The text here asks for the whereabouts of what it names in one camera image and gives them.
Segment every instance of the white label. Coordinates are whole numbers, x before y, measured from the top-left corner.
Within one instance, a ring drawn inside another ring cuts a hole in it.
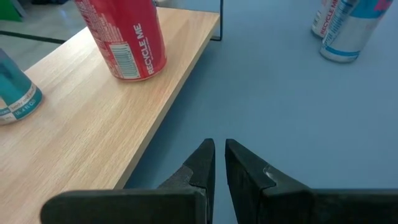
[[[110,44],[112,54],[119,65],[124,78],[139,78],[136,61],[132,56],[129,44]]]

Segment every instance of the aluminum can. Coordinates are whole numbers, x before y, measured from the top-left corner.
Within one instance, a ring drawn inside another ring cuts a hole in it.
[[[42,98],[39,88],[0,49],[0,125],[25,118]]]
[[[357,59],[392,0],[341,0],[320,53],[336,62]]]
[[[153,77],[166,54],[151,0],[75,0],[112,75],[128,81]]]

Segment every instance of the wooden surface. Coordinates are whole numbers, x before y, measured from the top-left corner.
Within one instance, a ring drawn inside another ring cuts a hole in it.
[[[168,62],[154,78],[112,77],[87,29],[26,71],[45,99],[0,127],[0,223],[38,223],[42,204],[66,190],[123,187],[219,19],[158,12]]]

